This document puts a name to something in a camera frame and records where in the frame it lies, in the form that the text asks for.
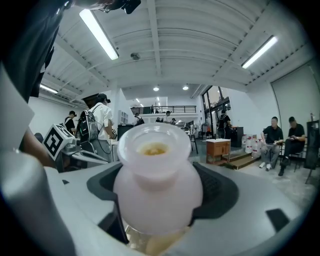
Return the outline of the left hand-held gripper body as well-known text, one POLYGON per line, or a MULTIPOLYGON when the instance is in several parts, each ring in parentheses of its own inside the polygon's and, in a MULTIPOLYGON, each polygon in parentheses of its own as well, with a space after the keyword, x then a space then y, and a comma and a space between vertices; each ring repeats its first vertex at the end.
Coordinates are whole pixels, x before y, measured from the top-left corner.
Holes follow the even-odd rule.
POLYGON ((81 143, 64 126, 53 124, 42 144, 53 159, 59 173, 72 172, 107 164, 108 161, 94 153, 90 143, 81 143))

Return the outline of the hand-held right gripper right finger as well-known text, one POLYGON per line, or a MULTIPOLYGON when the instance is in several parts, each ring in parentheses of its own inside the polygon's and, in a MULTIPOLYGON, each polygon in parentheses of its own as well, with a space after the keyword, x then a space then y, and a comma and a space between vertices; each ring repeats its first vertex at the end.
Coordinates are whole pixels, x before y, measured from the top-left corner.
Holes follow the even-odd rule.
POLYGON ((274 184, 254 175, 194 162, 204 202, 167 256, 270 256, 290 239, 302 212, 274 184))

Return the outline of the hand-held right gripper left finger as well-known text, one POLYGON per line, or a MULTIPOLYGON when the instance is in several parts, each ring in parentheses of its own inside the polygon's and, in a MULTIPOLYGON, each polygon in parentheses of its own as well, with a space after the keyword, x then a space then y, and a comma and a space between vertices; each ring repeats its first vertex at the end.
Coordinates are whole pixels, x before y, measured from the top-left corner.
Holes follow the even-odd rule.
POLYGON ((87 187, 89 178, 119 165, 118 162, 59 173, 45 167, 50 192, 75 246, 77 256, 139 256, 102 230, 98 224, 114 210, 112 201, 101 200, 87 187))

